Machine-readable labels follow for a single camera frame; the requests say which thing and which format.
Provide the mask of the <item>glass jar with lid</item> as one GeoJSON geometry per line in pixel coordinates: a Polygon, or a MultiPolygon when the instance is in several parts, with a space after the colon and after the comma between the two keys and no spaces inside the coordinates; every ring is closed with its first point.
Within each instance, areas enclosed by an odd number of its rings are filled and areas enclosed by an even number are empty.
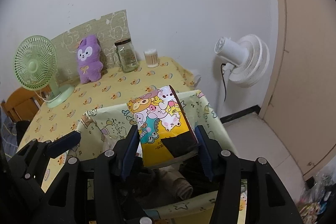
{"type": "Polygon", "coordinates": [[[137,56],[131,38],[116,41],[115,44],[120,66],[124,73],[135,71],[138,66],[137,56]]]}

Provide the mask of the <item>grey drawstring pouch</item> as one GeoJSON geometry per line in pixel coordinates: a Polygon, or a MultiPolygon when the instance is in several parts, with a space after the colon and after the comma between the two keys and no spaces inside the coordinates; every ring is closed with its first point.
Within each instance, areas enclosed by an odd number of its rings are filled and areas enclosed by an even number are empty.
{"type": "Polygon", "coordinates": [[[193,187],[174,167],[160,168],[158,173],[163,186],[173,197],[179,200],[187,200],[191,197],[193,187]]]}

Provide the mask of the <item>white standing fan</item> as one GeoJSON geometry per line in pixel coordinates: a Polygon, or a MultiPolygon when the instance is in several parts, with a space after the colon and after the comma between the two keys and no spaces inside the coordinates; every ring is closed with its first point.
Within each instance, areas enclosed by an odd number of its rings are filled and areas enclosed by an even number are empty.
{"type": "Polygon", "coordinates": [[[254,34],[237,41],[221,37],[214,46],[214,75],[219,81],[219,102],[227,98],[227,86],[241,88],[255,85],[266,73],[270,61],[269,48],[254,34]]]}

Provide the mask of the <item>yellow cartoon tissue pack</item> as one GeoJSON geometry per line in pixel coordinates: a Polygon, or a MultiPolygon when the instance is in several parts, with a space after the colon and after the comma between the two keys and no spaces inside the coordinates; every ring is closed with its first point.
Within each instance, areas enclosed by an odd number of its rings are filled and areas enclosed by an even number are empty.
{"type": "Polygon", "coordinates": [[[146,168],[162,168],[197,154],[197,137],[172,86],[133,98],[127,107],[138,126],[146,168]]]}

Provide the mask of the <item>blue plaid bedding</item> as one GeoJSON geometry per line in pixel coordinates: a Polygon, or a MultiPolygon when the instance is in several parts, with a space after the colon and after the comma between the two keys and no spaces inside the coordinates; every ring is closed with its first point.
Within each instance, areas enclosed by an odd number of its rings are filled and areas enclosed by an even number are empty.
{"type": "Polygon", "coordinates": [[[9,161],[17,152],[17,133],[13,121],[1,110],[1,138],[6,160],[9,161]]]}

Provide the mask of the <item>clutter pile on floor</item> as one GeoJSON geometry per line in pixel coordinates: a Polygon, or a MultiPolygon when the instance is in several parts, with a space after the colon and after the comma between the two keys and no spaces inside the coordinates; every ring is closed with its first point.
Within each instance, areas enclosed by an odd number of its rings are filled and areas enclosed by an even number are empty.
{"type": "Polygon", "coordinates": [[[303,223],[335,223],[335,167],[327,166],[305,182],[297,207],[303,223]]]}

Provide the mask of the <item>cotton swab container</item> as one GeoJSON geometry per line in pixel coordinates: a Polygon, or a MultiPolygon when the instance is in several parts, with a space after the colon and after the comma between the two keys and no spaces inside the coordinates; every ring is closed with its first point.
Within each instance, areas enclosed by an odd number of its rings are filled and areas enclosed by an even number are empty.
{"type": "Polygon", "coordinates": [[[148,68],[155,68],[159,65],[159,57],[156,49],[149,49],[143,52],[148,68]]]}

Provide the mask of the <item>purple plush bunny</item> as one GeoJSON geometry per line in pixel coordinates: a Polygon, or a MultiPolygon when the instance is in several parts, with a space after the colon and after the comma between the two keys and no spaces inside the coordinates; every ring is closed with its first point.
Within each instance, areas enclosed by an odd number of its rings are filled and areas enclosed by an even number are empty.
{"type": "Polygon", "coordinates": [[[86,84],[101,78],[103,63],[100,61],[101,48],[96,35],[85,37],[77,48],[77,71],[80,82],[86,84]]]}

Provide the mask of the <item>black cloth on chair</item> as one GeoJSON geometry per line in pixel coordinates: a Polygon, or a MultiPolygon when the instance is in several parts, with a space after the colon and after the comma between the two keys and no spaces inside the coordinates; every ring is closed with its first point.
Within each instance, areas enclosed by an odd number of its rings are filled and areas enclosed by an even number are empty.
{"type": "Polygon", "coordinates": [[[15,124],[15,130],[17,134],[17,145],[20,145],[23,136],[25,135],[30,123],[31,123],[30,121],[18,121],[15,124]]]}

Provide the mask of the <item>patterned cardboard panel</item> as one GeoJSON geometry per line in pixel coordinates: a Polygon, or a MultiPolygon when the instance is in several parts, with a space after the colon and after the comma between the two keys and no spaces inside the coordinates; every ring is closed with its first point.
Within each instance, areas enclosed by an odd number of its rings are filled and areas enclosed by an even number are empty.
{"type": "Polygon", "coordinates": [[[57,52],[56,79],[64,83],[79,77],[76,52],[80,42],[95,35],[101,47],[100,60],[103,68],[118,67],[115,42],[130,38],[126,10],[120,10],[80,24],[51,40],[57,52]]]}

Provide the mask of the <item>wooden chair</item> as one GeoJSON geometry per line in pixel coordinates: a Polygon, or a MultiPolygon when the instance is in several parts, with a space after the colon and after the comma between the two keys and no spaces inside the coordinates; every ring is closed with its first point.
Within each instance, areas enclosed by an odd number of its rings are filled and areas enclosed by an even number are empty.
{"type": "Polygon", "coordinates": [[[43,102],[44,100],[35,91],[21,87],[6,101],[1,102],[1,108],[14,123],[32,121],[36,115],[39,115],[43,102]]]}

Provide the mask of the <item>green desk fan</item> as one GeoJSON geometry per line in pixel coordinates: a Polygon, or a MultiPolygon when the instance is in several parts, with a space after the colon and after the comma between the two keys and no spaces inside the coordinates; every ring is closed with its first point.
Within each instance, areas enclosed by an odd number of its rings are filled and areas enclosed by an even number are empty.
{"type": "Polygon", "coordinates": [[[50,88],[44,99],[49,108],[65,102],[74,92],[70,84],[59,86],[56,81],[57,53],[52,42],[35,35],[23,40],[14,55],[14,73],[18,82],[27,90],[38,92],[50,88]]]}

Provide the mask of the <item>yellow cake-print tablecloth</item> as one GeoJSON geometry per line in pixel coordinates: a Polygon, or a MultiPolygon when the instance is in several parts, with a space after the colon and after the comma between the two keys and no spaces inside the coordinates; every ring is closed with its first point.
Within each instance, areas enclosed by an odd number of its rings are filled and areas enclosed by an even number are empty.
{"type": "Polygon", "coordinates": [[[97,109],[123,105],[166,85],[171,85],[176,92],[192,90],[197,83],[195,76],[195,73],[181,67],[172,58],[161,57],[155,68],[148,68],[146,62],[141,61],[139,67],[130,73],[123,73],[121,68],[115,67],[104,71],[101,79],[94,83],[82,85],[79,81],[72,81],[75,90],[71,96],[54,108],[42,104],[19,145],[19,148],[23,148],[33,139],[40,142],[55,141],[73,130],[81,133],[79,145],[50,160],[42,190],[49,188],[68,157],[76,156],[81,160],[97,157],[102,152],[104,133],[120,139],[134,124],[132,115],[122,120],[118,116],[109,115],[95,122],[92,117],[97,109]]]}

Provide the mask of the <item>yellow patterned storage box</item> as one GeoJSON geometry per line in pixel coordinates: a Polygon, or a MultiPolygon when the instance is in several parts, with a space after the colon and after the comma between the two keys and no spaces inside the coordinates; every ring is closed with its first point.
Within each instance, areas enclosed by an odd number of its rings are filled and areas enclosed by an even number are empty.
{"type": "Polygon", "coordinates": [[[68,155],[76,156],[80,160],[94,159],[103,152],[106,139],[111,139],[113,143],[125,139],[131,126],[137,122],[142,124],[142,132],[146,132],[146,129],[153,124],[158,137],[165,138],[169,134],[165,128],[166,123],[173,125],[171,130],[173,133],[181,131],[183,114],[186,114],[192,128],[202,125],[207,136],[216,140],[222,149],[236,152],[220,119],[200,90],[179,93],[177,97],[183,110],[179,111],[175,106],[168,106],[163,119],[154,114],[132,114],[129,105],[125,103],[85,112],[77,126],[81,141],[69,151],[68,155]]]}

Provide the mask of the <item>beige door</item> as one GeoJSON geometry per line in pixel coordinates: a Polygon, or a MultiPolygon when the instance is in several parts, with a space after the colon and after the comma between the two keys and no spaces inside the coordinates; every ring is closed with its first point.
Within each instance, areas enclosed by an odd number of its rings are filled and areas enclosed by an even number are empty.
{"type": "Polygon", "coordinates": [[[304,179],[335,157],[335,0],[278,0],[278,39],[260,116],[304,179]]]}

